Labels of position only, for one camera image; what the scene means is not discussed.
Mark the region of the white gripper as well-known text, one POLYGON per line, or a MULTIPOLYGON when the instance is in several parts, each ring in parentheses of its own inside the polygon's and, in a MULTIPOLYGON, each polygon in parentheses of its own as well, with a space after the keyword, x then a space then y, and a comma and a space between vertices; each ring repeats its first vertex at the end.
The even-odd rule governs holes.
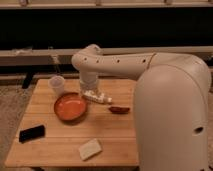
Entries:
POLYGON ((80 72, 79 73, 79 83, 81 91, 84 97, 90 96, 90 91, 94 91, 96 96, 100 96, 100 91, 98 90, 98 74, 95 72, 80 72))

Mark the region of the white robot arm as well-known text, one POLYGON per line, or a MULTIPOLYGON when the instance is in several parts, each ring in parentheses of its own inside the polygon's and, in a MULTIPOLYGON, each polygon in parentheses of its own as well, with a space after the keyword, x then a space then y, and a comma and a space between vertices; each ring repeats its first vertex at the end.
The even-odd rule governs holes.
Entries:
POLYGON ((83 87, 88 74, 121 75, 136 82, 133 114, 141 171, 210 171, 208 92, 211 72, 199 57, 184 53, 101 54, 89 45, 72 56, 83 87))

